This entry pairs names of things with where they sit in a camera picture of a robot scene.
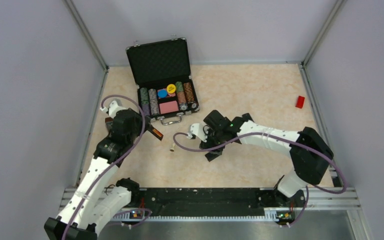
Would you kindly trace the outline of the red battery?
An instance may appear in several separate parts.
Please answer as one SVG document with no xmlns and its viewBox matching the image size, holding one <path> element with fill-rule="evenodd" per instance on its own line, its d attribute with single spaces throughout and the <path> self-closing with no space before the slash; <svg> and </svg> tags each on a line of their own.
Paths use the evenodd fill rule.
<svg viewBox="0 0 384 240">
<path fill-rule="evenodd" d="M 158 138 L 158 139 L 162 139 L 164 137 L 164 135 L 158 131 L 157 129 L 153 129 L 152 132 L 154 133 L 154 135 Z"/>
</svg>

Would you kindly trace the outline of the black remote with buttons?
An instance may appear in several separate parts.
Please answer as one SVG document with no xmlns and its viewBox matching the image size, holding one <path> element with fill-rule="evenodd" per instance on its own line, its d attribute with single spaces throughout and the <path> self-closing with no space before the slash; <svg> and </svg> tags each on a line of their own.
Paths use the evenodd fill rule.
<svg viewBox="0 0 384 240">
<path fill-rule="evenodd" d="M 147 131 L 150 132 L 159 141 L 162 141 L 164 138 L 164 135 L 159 130 L 157 130 L 152 124 L 148 125 Z"/>
</svg>

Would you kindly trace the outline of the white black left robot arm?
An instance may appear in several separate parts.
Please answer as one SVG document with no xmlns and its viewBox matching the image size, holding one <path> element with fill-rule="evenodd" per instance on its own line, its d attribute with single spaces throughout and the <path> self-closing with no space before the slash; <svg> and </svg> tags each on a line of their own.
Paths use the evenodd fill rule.
<svg viewBox="0 0 384 240">
<path fill-rule="evenodd" d="M 58 215 L 44 224 L 51 240 L 96 240 L 119 210 L 140 202 L 139 191 L 123 186 L 99 201 L 109 180 L 150 126 L 142 110 L 116 107 L 108 115 L 113 119 L 112 128 L 96 146 L 83 180 Z"/>
</svg>

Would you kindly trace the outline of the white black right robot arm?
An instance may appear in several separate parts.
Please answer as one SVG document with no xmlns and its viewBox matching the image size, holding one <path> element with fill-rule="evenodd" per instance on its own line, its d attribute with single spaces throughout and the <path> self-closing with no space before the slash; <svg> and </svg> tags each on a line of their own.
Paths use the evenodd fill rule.
<svg viewBox="0 0 384 240">
<path fill-rule="evenodd" d="M 188 134 L 201 140 L 201 150 L 209 150 L 205 154 L 209 162 L 222 155 L 223 144 L 228 141 L 263 147 L 290 157 L 293 169 L 279 180 L 273 192 L 273 200 L 279 206 L 287 206 L 300 189 L 318 185 L 328 169 L 328 161 L 334 157 L 315 129 L 291 131 L 263 126 L 255 123 L 248 113 L 230 120 L 213 110 L 203 123 L 192 124 Z"/>
</svg>

